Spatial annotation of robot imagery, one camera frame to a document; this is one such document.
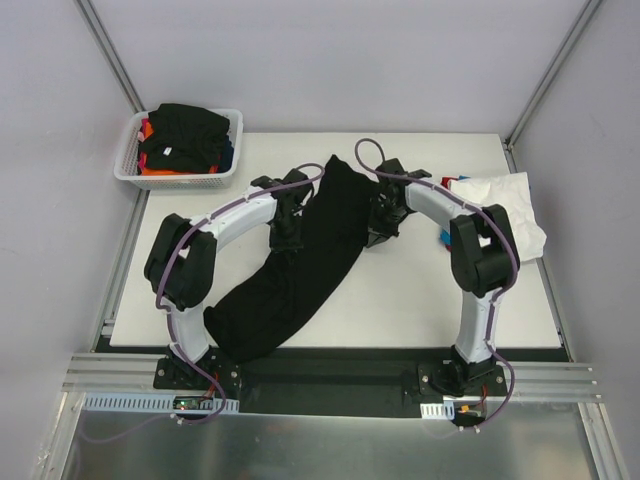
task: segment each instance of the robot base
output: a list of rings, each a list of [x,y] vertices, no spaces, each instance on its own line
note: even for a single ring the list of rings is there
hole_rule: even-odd
[[[240,367],[220,350],[210,348],[196,365],[213,376],[224,389],[227,398],[237,399],[241,387]],[[178,358],[170,348],[158,360],[153,388],[157,390],[198,390],[206,392],[210,382]]]

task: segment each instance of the cable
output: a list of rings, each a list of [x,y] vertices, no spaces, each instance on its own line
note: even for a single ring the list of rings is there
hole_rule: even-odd
[[[310,178],[310,179],[307,179],[307,180],[302,180],[300,182],[288,183],[288,184],[284,184],[284,185],[278,185],[276,187],[267,188],[267,189],[264,189],[264,190],[259,190],[259,191],[251,193],[246,198],[245,197],[241,197],[241,198],[238,198],[237,200],[234,200],[233,202],[230,202],[230,203],[228,203],[226,205],[223,205],[218,210],[216,210],[211,215],[209,215],[208,218],[205,218],[205,219],[199,221],[198,223],[196,223],[195,225],[193,225],[187,231],[187,233],[185,233],[182,236],[182,238],[178,241],[178,243],[176,244],[175,249],[171,253],[171,257],[169,258],[169,261],[167,262],[167,266],[165,267],[164,272],[162,273],[162,277],[161,277],[160,283],[158,285],[158,292],[156,294],[156,308],[158,310],[164,310],[166,312],[166,315],[167,315],[167,329],[169,330],[169,336],[171,337],[171,342],[172,342],[173,346],[175,347],[175,350],[176,350],[176,353],[178,354],[178,356],[187,365],[189,365],[196,372],[198,372],[200,375],[202,375],[204,378],[206,378],[211,383],[211,385],[220,393],[220,397],[222,399],[222,403],[221,403],[220,407],[216,411],[214,411],[213,413],[207,415],[206,417],[198,419],[198,420],[186,420],[185,421],[184,419],[182,419],[182,421],[184,423],[186,423],[187,425],[198,425],[198,424],[201,424],[201,423],[210,422],[211,420],[215,419],[225,409],[225,407],[227,405],[227,396],[225,395],[224,390],[222,389],[220,384],[216,381],[216,379],[213,378],[211,375],[209,375],[204,370],[202,370],[200,367],[198,367],[194,362],[192,362],[189,359],[189,357],[187,356],[187,354],[184,352],[184,350],[182,349],[182,347],[180,346],[178,341],[177,341],[177,337],[176,337],[175,329],[174,329],[174,323],[173,323],[173,316],[171,315],[171,307],[162,303],[162,298],[163,298],[163,295],[164,295],[164,289],[165,289],[165,287],[167,285],[167,280],[169,279],[169,274],[171,273],[171,270],[173,269],[173,265],[175,264],[176,259],[178,258],[178,255],[180,254],[180,251],[184,248],[184,246],[187,243],[187,241],[189,240],[189,238],[191,238],[191,236],[196,231],[200,230],[200,228],[202,228],[205,225],[211,223],[214,219],[216,219],[220,215],[222,215],[222,214],[228,212],[229,210],[232,210],[235,207],[237,207],[239,205],[242,205],[243,203],[246,203],[249,200],[252,200],[252,199],[254,199],[256,197],[260,197],[262,195],[268,195],[270,193],[278,192],[278,191],[281,191],[281,190],[289,190],[291,188],[300,187],[302,185],[313,184],[313,182],[315,182],[316,180],[320,180],[320,178],[322,178],[322,176],[324,175],[324,168],[322,166],[318,165],[317,163],[305,163],[303,165],[300,165],[299,167],[296,167],[296,170],[300,170],[301,168],[306,168],[306,167],[315,167],[315,168],[320,170],[320,173],[318,175],[316,175],[315,177],[313,177],[313,178]]]
[[[449,200],[451,200],[456,205],[458,205],[458,206],[460,206],[462,208],[465,208],[467,210],[470,210],[473,213],[478,214],[482,218],[482,220],[484,220],[484,222],[487,225],[489,225],[491,230],[493,230],[493,232],[496,234],[496,236],[500,240],[500,243],[501,243],[502,247],[507,252],[507,255],[509,257],[509,261],[511,262],[511,278],[509,279],[509,283],[505,287],[503,287],[499,291],[497,291],[493,295],[493,297],[491,298],[491,302],[490,302],[490,306],[489,306],[489,319],[487,321],[487,330],[485,332],[484,342],[487,345],[487,348],[488,348],[489,352],[491,352],[491,355],[493,355],[493,357],[495,357],[496,360],[498,360],[499,362],[502,362],[502,363],[505,364],[505,366],[507,367],[507,369],[509,370],[509,373],[511,375],[511,382],[510,382],[510,385],[509,385],[509,390],[507,391],[507,395],[505,396],[503,402],[500,404],[500,406],[489,417],[487,417],[485,419],[484,422],[482,422],[482,424],[484,425],[489,420],[493,419],[497,414],[502,412],[502,410],[507,405],[507,403],[509,403],[509,400],[511,400],[511,397],[513,396],[513,391],[514,391],[514,388],[515,388],[516,376],[515,376],[515,371],[513,369],[513,366],[507,360],[505,360],[504,357],[502,357],[500,354],[498,354],[498,352],[496,352],[495,348],[491,345],[491,331],[493,329],[493,323],[494,323],[494,320],[495,320],[495,314],[496,314],[495,304],[496,304],[496,301],[502,295],[504,295],[511,287],[513,287],[513,285],[516,283],[516,280],[518,278],[518,260],[516,259],[515,253],[514,253],[513,249],[511,248],[511,245],[509,244],[507,238],[504,236],[504,233],[502,233],[500,228],[498,228],[498,226],[493,222],[493,220],[491,220],[491,218],[489,218],[489,216],[482,211],[482,208],[479,208],[476,205],[467,202],[466,200],[464,200],[463,198],[459,197],[455,193],[453,193],[453,192],[447,190],[446,188],[444,188],[442,185],[430,182],[430,181],[425,180],[423,178],[412,178],[412,177],[409,177],[407,175],[394,175],[394,174],[391,174],[391,173],[378,172],[378,171],[374,170],[373,168],[367,166],[362,161],[362,159],[360,158],[359,148],[360,148],[360,145],[362,145],[363,143],[371,143],[371,144],[375,145],[378,148],[378,151],[380,152],[380,155],[382,156],[382,161],[383,162],[386,160],[386,157],[384,155],[384,150],[382,149],[382,146],[377,141],[375,141],[374,139],[372,139],[372,138],[361,138],[360,140],[358,140],[356,142],[356,145],[355,145],[356,160],[358,161],[360,166],[362,168],[364,168],[367,172],[373,173],[374,175],[376,175],[378,177],[385,177],[385,178],[390,178],[390,179],[393,179],[393,180],[403,180],[403,181],[409,181],[409,182],[412,182],[412,183],[417,183],[419,185],[422,185],[424,187],[430,188],[431,190],[436,191],[436,192],[444,195],[445,197],[447,197]]]

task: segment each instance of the white wall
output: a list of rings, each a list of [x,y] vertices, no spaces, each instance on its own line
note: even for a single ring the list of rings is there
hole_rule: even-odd
[[[640,2],[608,0],[516,144],[578,360],[640,478]]]
[[[0,477],[27,478],[91,330],[133,190],[132,114],[71,0],[0,2]]]
[[[584,0],[96,0],[148,109],[252,131],[510,133]]]

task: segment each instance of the white table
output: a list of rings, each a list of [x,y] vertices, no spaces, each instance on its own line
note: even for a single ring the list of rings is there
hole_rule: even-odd
[[[282,177],[306,162],[326,163],[331,154],[361,170],[355,142],[370,136],[407,170],[423,168],[443,175],[495,176],[509,173],[497,135],[476,134],[245,134],[233,185],[217,192],[161,192],[149,195],[115,328],[113,346],[165,346],[164,315],[142,272],[160,223],[170,213],[205,213],[237,197],[260,175]],[[363,146],[365,161],[376,167],[375,148]],[[260,226],[229,244],[216,258],[207,305],[251,276],[269,254],[268,227]],[[400,236],[364,250],[351,272],[315,316],[284,347],[448,347],[460,324],[462,293],[453,280],[449,253],[439,228],[421,215],[410,216]],[[505,297],[496,332],[498,347],[560,346],[551,308],[534,263],[524,264],[516,286]]]

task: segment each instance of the white vent strip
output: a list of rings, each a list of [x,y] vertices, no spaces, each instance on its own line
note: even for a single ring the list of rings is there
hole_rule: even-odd
[[[128,412],[128,413],[202,413],[217,410],[222,400],[205,400],[199,410],[174,410],[175,395],[153,395],[137,393],[90,393],[87,395],[84,409],[92,412]],[[227,400],[222,413],[239,413],[240,402]]]
[[[455,411],[453,402],[445,400],[444,403],[421,403],[420,414],[424,420],[453,420]]]

